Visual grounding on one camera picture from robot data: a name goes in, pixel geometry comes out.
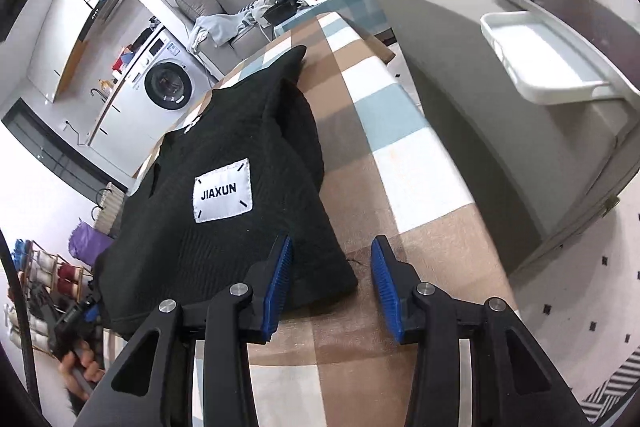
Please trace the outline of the person left hand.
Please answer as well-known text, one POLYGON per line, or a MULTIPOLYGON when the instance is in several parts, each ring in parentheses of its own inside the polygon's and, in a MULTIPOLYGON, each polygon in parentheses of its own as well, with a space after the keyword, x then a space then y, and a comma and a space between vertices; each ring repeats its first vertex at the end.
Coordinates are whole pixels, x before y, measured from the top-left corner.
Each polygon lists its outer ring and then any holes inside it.
POLYGON ((89 399, 93 386, 105 374, 85 340, 78 340, 73 349, 64 355, 58 366, 58 373, 62 376, 66 389, 82 401, 89 399))

